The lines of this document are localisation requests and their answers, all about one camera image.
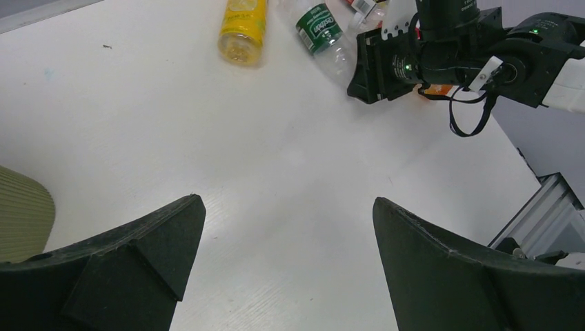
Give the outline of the dark green label bottle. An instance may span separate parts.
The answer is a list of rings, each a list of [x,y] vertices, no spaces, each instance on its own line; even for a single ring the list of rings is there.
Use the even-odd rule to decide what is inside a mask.
[[[325,1],[278,1],[277,12],[333,83],[346,90],[354,76],[357,47]]]

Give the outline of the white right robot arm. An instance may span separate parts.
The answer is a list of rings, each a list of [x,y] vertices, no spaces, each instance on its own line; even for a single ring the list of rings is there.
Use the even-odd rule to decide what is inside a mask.
[[[584,111],[584,20],[535,14],[505,28],[475,1],[391,1],[357,36],[348,96],[394,100],[416,85],[461,86],[536,108]]]

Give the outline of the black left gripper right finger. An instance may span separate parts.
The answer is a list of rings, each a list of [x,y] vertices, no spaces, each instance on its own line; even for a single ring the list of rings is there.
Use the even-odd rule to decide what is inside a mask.
[[[383,197],[373,226],[400,330],[584,329],[584,271],[561,266],[563,251],[521,258]]]

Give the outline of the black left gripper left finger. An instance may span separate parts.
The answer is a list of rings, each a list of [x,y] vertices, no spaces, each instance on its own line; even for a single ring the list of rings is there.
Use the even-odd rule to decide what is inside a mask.
[[[86,240],[1,264],[2,330],[168,330],[206,208],[184,196]]]

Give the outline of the orange label tea bottle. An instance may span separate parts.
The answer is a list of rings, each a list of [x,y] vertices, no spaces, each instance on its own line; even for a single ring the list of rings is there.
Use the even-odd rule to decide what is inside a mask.
[[[437,84],[430,84],[430,85],[419,84],[417,86],[417,91],[421,92],[422,94],[448,97],[452,94],[451,90],[453,88],[454,88],[454,86],[445,85],[445,84],[439,84],[439,85],[437,85]]]

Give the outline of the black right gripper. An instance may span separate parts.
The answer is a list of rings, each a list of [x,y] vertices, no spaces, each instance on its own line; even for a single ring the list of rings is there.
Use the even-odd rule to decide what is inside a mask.
[[[357,35],[356,66],[346,90],[349,97],[373,104],[379,99],[398,99],[414,90],[425,99],[446,98],[417,91],[419,84],[441,83],[422,78],[419,39],[413,27],[387,40],[382,39],[381,28]]]

